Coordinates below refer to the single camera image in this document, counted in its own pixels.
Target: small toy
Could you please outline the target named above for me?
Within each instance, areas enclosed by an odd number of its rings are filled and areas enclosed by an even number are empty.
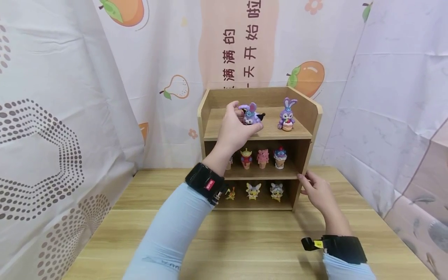
[[[280,113],[280,121],[277,125],[278,129],[283,129],[284,131],[291,131],[293,129],[295,120],[293,112],[291,110],[291,106],[293,106],[295,103],[297,103],[296,99],[289,100],[289,98],[286,97],[283,100],[284,110]]]
[[[256,185],[255,187],[252,187],[251,184],[246,183],[246,186],[247,186],[247,190],[246,190],[246,192],[248,193],[247,197],[248,197],[249,199],[254,199],[254,200],[256,200],[258,194],[260,193],[261,183],[258,184],[258,185]]]
[[[225,199],[234,200],[235,199],[235,187],[233,187],[232,190],[230,190],[230,188],[228,188],[227,191],[225,192],[225,194],[228,194],[228,197],[226,197]]]
[[[253,125],[259,123],[263,120],[265,113],[258,114],[255,110],[257,109],[257,104],[252,102],[250,105],[241,105],[238,109],[243,110],[244,112],[244,124],[245,125]]]
[[[230,159],[228,160],[227,167],[225,168],[225,170],[230,170],[232,168],[232,164],[233,164],[233,156],[231,156]]]
[[[247,148],[245,151],[240,151],[241,153],[241,163],[243,164],[244,169],[249,169],[250,163],[252,162],[252,151],[248,151]]]
[[[269,162],[269,150],[258,150],[257,161],[260,168],[264,169]]]
[[[276,201],[280,202],[280,198],[283,196],[283,184],[271,183],[271,197]]]
[[[274,151],[274,159],[276,160],[276,168],[283,169],[284,161],[286,160],[286,151],[282,146],[278,150]]]

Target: purple rabbit toy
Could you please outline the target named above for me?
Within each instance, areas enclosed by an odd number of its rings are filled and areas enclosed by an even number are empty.
[[[285,131],[290,131],[293,128],[293,124],[295,122],[294,120],[294,115],[293,112],[291,110],[291,107],[297,103],[296,99],[293,100],[289,100],[288,97],[286,97],[283,100],[283,104],[284,104],[284,110],[281,111],[280,113],[280,121],[279,124],[277,125],[278,129],[283,129]]]
[[[253,125],[256,123],[259,123],[263,120],[265,113],[258,114],[255,112],[257,110],[257,104],[252,102],[250,105],[241,105],[238,107],[238,109],[244,111],[244,124],[245,125]]]

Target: wooden table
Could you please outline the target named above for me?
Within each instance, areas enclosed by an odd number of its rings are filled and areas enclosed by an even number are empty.
[[[435,279],[347,180],[331,167],[311,167],[332,185],[378,279]],[[158,208],[188,169],[142,170],[122,194],[64,280],[120,280]],[[321,214],[300,197],[289,211],[214,211],[188,249],[180,279],[326,279],[322,253],[301,238],[319,238]]]

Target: printed fabric backdrop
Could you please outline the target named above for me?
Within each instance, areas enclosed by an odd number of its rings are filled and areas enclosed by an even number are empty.
[[[310,164],[337,167],[448,280],[447,10],[439,0],[1,1],[0,279],[59,280],[137,167],[198,162],[206,88],[288,85],[323,107]],[[34,207],[47,199],[58,201]]]

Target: light blue sleeve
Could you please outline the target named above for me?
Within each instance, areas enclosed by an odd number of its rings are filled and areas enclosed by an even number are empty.
[[[188,246],[213,206],[186,183],[163,203],[123,280],[177,280]]]
[[[365,264],[351,264],[329,254],[323,254],[323,263],[328,280],[376,280],[370,267]]]

